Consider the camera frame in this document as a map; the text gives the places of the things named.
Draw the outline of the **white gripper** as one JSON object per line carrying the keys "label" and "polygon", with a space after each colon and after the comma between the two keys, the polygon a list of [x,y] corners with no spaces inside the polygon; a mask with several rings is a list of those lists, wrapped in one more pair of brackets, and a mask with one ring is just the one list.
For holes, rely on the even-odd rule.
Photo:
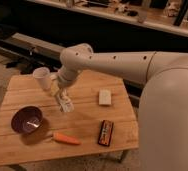
{"label": "white gripper", "polygon": [[61,89],[72,86],[79,75],[78,71],[70,70],[68,68],[60,68],[57,72],[58,86]]}

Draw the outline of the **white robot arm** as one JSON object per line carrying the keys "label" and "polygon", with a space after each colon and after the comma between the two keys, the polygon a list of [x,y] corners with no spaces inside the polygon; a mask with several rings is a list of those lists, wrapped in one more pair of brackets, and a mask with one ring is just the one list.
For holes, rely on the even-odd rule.
{"label": "white robot arm", "polygon": [[95,53],[79,44],[63,49],[60,61],[61,87],[86,69],[141,85],[140,171],[188,171],[188,53]]}

